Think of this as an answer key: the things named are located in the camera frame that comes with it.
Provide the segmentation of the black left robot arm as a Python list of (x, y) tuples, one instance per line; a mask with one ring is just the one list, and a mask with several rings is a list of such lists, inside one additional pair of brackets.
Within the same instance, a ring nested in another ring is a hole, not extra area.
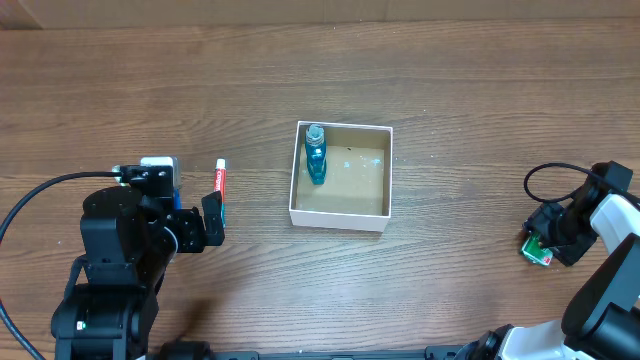
[(170, 261), (222, 244), (222, 195), (177, 209), (172, 199), (116, 186), (88, 196), (83, 210), (85, 252), (74, 260), (51, 320), (55, 356), (139, 359), (148, 352)]

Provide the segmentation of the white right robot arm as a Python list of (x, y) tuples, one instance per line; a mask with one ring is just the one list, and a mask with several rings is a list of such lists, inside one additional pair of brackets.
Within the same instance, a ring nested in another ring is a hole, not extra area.
[(560, 320), (489, 331), (455, 357), (639, 360), (639, 201), (610, 194), (591, 214), (590, 225), (609, 256), (576, 293)]

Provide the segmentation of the green Dettol soap bar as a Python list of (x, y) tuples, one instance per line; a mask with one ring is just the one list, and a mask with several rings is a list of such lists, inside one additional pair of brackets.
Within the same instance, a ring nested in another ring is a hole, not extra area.
[(553, 259), (553, 253), (540, 245), (540, 237), (538, 232), (529, 232), (520, 253), (533, 264), (549, 266)]

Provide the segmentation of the teal Listerine mouthwash bottle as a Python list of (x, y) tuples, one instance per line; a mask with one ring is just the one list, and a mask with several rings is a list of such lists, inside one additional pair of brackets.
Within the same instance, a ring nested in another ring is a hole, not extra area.
[(322, 185), (326, 179), (327, 145), (324, 128), (311, 124), (305, 133), (307, 171), (314, 185)]

